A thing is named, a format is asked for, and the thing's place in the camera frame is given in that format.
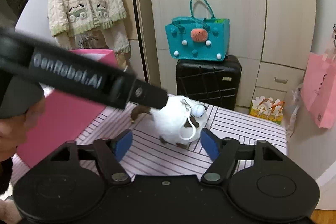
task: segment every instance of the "table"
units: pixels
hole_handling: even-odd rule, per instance
[[[287,155],[285,129],[273,122],[255,118],[232,110],[213,105],[208,106],[206,128],[219,138],[231,137],[242,144],[255,144],[263,139],[272,143]],[[199,140],[192,142],[188,149],[171,144],[162,144],[155,133],[152,117],[142,114],[134,124],[130,123],[130,114],[135,104],[129,103],[124,111],[107,107],[78,136],[78,145],[91,144],[99,138],[115,138],[130,128],[133,143],[121,160],[121,165],[134,179],[135,175],[191,175],[199,178],[212,161]],[[94,161],[81,161],[82,167],[97,172]],[[236,172],[249,167],[252,160],[242,160],[237,164]],[[13,157],[12,184],[29,171],[29,167],[18,155]]]

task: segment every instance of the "wooden floor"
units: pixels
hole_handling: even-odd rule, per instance
[[[316,224],[336,224],[336,211],[315,210],[311,219]]]

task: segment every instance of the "person's hand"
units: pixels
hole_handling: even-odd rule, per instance
[[[26,114],[0,120],[0,162],[16,153],[16,147],[27,140],[26,133],[37,124],[44,111],[44,98]]]

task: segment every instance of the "teal felt bag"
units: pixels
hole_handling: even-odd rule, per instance
[[[194,17],[190,0],[191,17],[176,17],[165,26],[169,51],[175,59],[223,61],[230,36],[230,21],[217,19],[207,3],[211,19]]]

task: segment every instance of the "brown plush tail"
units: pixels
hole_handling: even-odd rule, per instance
[[[151,108],[148,106],[137,105],[134,107],[131,113],[131,123],[134,123],[142,113],[150,114],[150,110]]]

